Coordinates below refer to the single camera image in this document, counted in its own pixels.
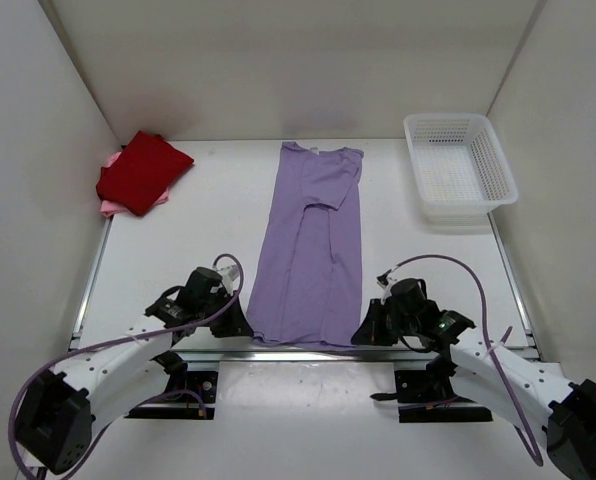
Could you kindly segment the pink t shirt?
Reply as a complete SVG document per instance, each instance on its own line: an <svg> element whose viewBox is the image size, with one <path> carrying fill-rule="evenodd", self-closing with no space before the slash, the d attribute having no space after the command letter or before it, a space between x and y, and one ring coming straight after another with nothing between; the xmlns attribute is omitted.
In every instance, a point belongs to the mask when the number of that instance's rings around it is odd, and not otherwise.
<svg viewBox="0 0 596 480"><path fill-rule="evenodd" d="M120 155L121 155L121 152L118 151L108 158L107 163L100 169L100 179L103 178L103 176L107 173L107 170L117 161L117 159ZM154 202L153 207L162 205L168 201L169 201L169 189L166 189L158 197L158 199ZM109 201L106 199L101 200L100 213L107 218L110 218L116 214L120 214L120 213L124 213L124 212L128 212L128 211L129 211L129 209L122 204L115 203L115 202L112 202L112 201Z"/></svg>

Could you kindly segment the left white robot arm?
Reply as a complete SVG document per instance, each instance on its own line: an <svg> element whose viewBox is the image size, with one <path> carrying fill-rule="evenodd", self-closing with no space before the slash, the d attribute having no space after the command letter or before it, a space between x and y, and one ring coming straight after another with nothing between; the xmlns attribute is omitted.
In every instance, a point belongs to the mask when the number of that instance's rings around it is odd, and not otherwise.
<svg viewBox="0 0 596 480"><path fill-rule="evenodd" d="M69 352L34 373L17 394L8 440L15 462L26 451L52 474L71 478L106 429L134 408L184 395L186 362L174 350L199 327L247 335L239 294L244 271L192 271L165 290L121 337Z"/></svg>

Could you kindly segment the lavender t shirt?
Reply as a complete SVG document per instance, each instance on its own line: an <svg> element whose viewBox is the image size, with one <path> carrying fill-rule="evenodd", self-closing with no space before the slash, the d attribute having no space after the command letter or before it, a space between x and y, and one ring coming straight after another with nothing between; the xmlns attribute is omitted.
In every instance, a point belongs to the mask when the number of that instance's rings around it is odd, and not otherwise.
<svg viewBox="0 0 596 480"><path fill-rule="evenodd" d="M246 313L255 342L350 347L362 307L363 158L282 144Z"/></svg>

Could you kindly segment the red t shirt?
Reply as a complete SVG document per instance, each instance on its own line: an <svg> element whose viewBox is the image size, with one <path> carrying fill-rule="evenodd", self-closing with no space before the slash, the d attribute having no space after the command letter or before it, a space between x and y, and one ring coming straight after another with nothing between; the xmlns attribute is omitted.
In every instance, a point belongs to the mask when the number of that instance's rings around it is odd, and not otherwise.
<svg viewBox="0 0 596 480"><path fill-rule="evenodd" d="M194 165L194 159L162 136L137 132L120 151L117 161L96 184L100 200L122 204L143 217L154 202Z"/></svg>

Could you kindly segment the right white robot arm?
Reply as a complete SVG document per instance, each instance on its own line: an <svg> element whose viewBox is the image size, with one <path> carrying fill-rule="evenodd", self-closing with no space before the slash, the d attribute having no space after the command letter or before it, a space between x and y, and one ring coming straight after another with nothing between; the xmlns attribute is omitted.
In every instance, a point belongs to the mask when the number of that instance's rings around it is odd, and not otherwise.
<svg viewBox="0 0 596 480"><path fill-rule="evenodd" d="M467 399L526 434L566 477L596 479L595 382L577 384L486 339L472 320L429 299L422 279L383 275L378 283L383 295L370 301L353 345L391 346L413 336L434 357L419 376L373 400L413 406L430 395Z"/></svg>

